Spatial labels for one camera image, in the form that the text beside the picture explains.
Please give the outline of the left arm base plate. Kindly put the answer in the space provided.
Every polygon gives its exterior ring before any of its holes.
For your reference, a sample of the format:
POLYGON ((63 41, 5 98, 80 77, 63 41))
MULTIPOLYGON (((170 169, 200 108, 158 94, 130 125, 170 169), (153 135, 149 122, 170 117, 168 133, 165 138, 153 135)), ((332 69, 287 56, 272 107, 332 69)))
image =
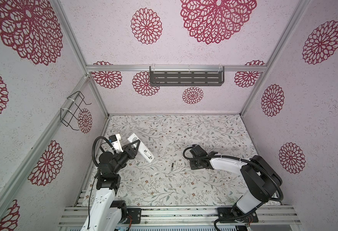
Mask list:
POLYGON ((124 208, 120 224, 140 224, 142 209, 141 208, 124 208))

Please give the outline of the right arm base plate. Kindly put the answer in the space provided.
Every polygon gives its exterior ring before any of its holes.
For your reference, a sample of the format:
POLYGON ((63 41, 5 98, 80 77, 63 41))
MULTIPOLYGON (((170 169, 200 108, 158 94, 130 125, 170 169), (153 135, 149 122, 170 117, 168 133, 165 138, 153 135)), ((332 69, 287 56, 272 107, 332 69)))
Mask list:
POLYGON ((217 208, 218 219, 220 223, 253 223, 259 222, 256 214, 256 208, 249 212, 242 212, 237 207, 221 207, 217 208))

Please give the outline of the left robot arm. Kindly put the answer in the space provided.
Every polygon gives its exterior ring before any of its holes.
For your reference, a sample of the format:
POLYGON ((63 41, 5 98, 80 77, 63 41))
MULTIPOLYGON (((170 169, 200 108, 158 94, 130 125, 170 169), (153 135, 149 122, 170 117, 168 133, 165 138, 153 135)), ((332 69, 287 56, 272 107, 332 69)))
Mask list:
POLYGON ((121 177, 119 171, 126 167, 129 160, 135 159, 138 154, 140 140, 135 140, 122 147, 117 153, 110 140, 99 136, 92 145, 92 161, 97 167, 95 175, 96 194, 93 205, 88 205, 88 216, 83 224, 82 231, 114 231, 117 225, 127 218, 127 208, 123 200, 116 201, 121 177), (96 160, 96 145, 104 140, 113 149, 113 152, 103 152, 96 160))

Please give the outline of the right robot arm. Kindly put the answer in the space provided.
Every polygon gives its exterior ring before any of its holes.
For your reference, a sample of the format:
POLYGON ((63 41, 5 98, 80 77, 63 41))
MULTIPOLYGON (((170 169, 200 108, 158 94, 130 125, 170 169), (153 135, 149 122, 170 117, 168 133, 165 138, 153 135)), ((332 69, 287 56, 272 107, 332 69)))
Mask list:
POLYGON ((282 202, 281 177, 258 155, 250 159, 207 153, 200 145, 186 148, 183 157, 190 162, 192 170, 223 170, 243 177, 247 192, 238 199, 231 209, 231 217, 242 218, 254 213, 269 201, 282 202))

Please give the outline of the white remote control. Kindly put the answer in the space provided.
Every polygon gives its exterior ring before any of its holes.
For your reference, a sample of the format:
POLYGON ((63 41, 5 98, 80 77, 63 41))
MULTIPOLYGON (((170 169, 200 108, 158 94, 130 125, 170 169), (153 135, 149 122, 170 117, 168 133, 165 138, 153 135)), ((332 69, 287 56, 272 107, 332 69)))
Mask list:
POLYGON ((138 154, 140 154, 148 163, 153 162, 155 158, 153 153, 147 148, 147 146, 135 133, 130 135, 127 140, 129 141, 129 143, 140 141, 139 143, 138 142, 134 143, 134 147, 138 147, 138 154))

